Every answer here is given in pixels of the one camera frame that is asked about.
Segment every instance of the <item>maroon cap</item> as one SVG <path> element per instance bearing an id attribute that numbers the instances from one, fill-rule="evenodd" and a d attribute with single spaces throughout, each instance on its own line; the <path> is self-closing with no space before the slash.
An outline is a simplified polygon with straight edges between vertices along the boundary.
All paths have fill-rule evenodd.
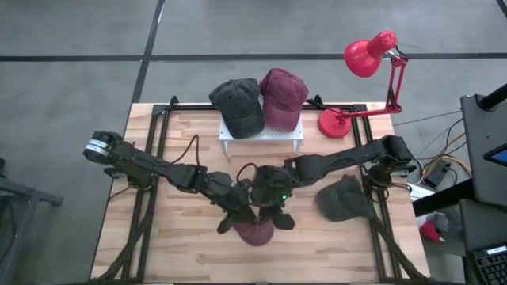
<path id="1" fill-rule="evenodd" d="M 308 88 L 301 78 L 280 68 L 272 68 L 261 81 L 265 125 L 281 131 L 294 131 Z"/>

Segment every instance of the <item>cap brim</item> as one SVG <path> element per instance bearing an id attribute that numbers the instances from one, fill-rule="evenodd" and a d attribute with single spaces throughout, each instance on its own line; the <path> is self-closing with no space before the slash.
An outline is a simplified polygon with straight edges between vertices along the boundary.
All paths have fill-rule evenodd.
<path id="1" fill-rule="evenodd" d="M 254 112 L 242 118 L 228 118 L 223 116 L 223 122 L 229 133 L 235 139 L 246 139 L 264 130 L 264 118 L 259 106 L 258 112 Z"/>
<path id="2" fill-rule="evenodd" d="M 294 131 L 298 126 L 301 110 L 285 111 L 264 100 L 264 120 L 268 127 L 281 131 Z"/>

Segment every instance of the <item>dark gray cap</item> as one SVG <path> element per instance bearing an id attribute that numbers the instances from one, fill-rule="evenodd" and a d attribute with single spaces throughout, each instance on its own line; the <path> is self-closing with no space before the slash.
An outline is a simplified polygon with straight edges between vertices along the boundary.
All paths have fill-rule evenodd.
<path id="1" fill-rule="evenodd" d="M 264 129 L 260 93 L 257 79 L 244 78 L 224 82 L 209 94 L 210 102 L 221 111 L 233 138 L 245 139 Z"/>

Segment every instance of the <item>computer monitor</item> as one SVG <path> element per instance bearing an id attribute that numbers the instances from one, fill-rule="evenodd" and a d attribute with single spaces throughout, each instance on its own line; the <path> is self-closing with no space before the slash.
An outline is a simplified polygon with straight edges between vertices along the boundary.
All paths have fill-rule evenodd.
<path id="1" fill-rule="evenodd" d="M 507 143 L 484 154 L 484 159 L 499 165 L 507 166 Z"/>

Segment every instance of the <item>white rack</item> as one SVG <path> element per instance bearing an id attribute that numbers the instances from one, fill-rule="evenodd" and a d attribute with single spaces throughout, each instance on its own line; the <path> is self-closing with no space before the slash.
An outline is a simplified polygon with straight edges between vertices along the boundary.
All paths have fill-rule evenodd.
<path id="1" fill-rule="evenodd" d="M 223 154 L 227 155 L 229 142 L 231 141 L 243 141 L 243 142 L 266 142 L 266 141 L 292 141 L 292 148 L 294 152 L 299 151 L 301 142 L 303 141 L 303 122 L 301 116 L 299 116 L 298 125 L 294 131 L 286 132 L 265 127 L 262 132 L 251 136 L 246 139 L 235 139 L 229 133 L 223 117 L 220 117 L 220 133 L 219 133 L 220 145 L 222 146 Z"/>

